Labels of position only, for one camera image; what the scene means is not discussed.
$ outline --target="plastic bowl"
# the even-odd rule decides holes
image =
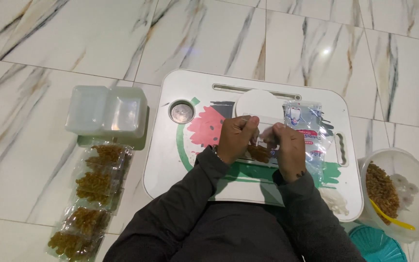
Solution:
[[[417,188],[415,190],[412,187],[414,194],[411,195],[410,199],[413,198],[412,204],[406,208],[397,212],[399,215],[397,219],[399,221],[408,223],[416,228],[416,230],[409,230],[397,226],[393,223],[386,225],[381,218],[378,217],[373,209],[366,191],[366,170],[369,163],[373,161],[374,164],[385,170],[387,175],[391,175],[393,178],[393,184],[396,186],[399,193],[399,199],[402,196],[407,196],[409,190],[409,183],[414,184]],[[386,235],[392,237],[395,240],[402,241],[404,243],[412,243],[419,240],[419,162],[410,153],[399,149],[390,148],[382,149],[373,152],[371,155],[360,158],[358,160],[358,166],[360,168],[361,186],[363,188],[364,195],[364,209],[358,220],[365,225],[376,229],[382,229]],[[397,176],[393,174],[400,174],[407,181],[397,181]]]

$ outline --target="yellow spoon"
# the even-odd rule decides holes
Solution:
[[[371,202],[371,205],[373,205],[373,207],[374,207],[374,211],[376,211],[376,213],[381,214],[381,216],[383,216],[385,219],[387,219],[390,222],[396,224],[397,226],[401,226],[405,229],[415,230],[414,226],[412,226],[410,224],[407,224],[407,223],[404,223],[404,222],[400,222],[397,219],[394,219],[394,218],[389,217],[388,215],[384,214],[384,212],[382,212],[381,209],[379,209],[379,207],[376,205],[376,203],[373,202],[373,200],[371,200],[371,198],[370,198],[370,202]]]

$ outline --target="person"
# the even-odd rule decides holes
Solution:
[[[285,207],[208,201],[258,124],[257,116],[224,120],[217,148],[139,210],[104,261],[364,261],[306,170],[304,135],[281,123],[272,127],[280,146],[273,179]]]

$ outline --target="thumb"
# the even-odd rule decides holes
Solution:
[[[260,123],[260,119],[258,118],[258,116],[252,116],[248,120],[245,127],[242,129],[242,132],[240,135],[242,136],[242,139],[244,141],[247,141],[247,144],[248,144],[248,141],[251,139],[251,137],[253,137],[255,132],[258,131],[259,123]]]
[[[282,123],[275,123],[272,127],[272,130],[274,131],[274,134],[279,139],[279,145],[282,148],[289,148],[292,146],[292,141],[290,140],[289,132],[287,131],[287,128]]]

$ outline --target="left hand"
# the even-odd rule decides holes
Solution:
[[[218,145],[218,157],[226,164],[234,163],[247,151],[250,141],[259,134],[258,116],[239,116],[223,122]]]

